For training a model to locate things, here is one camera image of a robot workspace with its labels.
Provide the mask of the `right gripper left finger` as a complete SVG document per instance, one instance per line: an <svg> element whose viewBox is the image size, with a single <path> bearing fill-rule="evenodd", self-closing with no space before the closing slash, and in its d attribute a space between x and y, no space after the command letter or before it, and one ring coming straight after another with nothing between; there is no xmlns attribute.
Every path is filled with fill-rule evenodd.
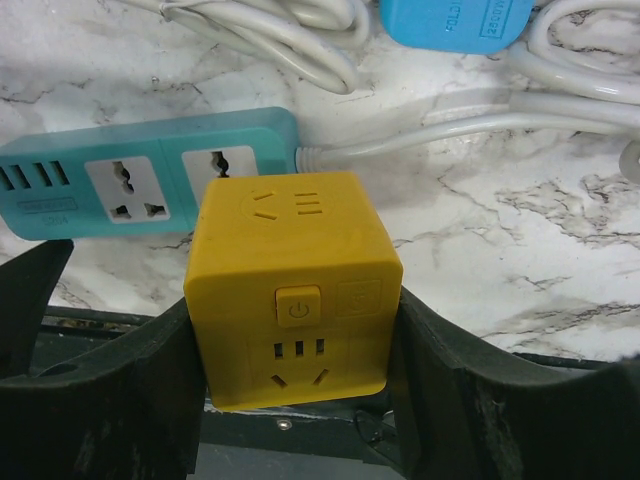
<svg viewBox="0 0 640 480"><path fill-rule="evenodd" d="M184 479L205 378L186 303L35 377L1 382L4 479Z"/></svg>

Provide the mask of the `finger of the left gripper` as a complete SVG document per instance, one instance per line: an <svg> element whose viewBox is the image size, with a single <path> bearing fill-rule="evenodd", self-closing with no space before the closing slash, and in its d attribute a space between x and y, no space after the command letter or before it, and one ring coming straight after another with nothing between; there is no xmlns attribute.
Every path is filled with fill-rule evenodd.
<svg viewBox="0 0 640 480"><path fill-rule="evenodd" d="M49 299L73 248L70 240L50 240L1 266L3 379L29 371Z"/></svg>

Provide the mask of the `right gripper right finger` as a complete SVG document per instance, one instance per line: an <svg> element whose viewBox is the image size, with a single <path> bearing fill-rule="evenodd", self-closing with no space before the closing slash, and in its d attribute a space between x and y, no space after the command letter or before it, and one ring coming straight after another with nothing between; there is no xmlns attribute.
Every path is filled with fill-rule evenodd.
<svg viewBox="0 0 640 480"><path fill-rule="evenodd" d="M408 479L635 479L639 362L573 373L400 298L389 391Z"/></svg>

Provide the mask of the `teal power strip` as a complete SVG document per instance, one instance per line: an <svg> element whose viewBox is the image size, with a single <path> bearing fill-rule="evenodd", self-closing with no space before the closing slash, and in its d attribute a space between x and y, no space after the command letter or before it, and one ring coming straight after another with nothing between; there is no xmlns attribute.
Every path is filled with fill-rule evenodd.
<svg viewBox="0 0 640 480"><path fill-rule="evenodd" d="M190 232L212 180L293 173L299 144L281 107L27 135L1 148L1 217L25 240Z"/></svg>

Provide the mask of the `yellow cube socket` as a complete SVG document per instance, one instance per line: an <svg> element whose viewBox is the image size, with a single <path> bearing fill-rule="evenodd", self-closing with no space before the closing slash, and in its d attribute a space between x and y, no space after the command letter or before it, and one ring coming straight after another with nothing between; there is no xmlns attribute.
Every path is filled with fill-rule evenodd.
<svg viewBox="0 0 640 480"><path fill-rule="evenodd" d="M222 411L372 395L403 267L350 172L212 181L184 296Z"/></svg>

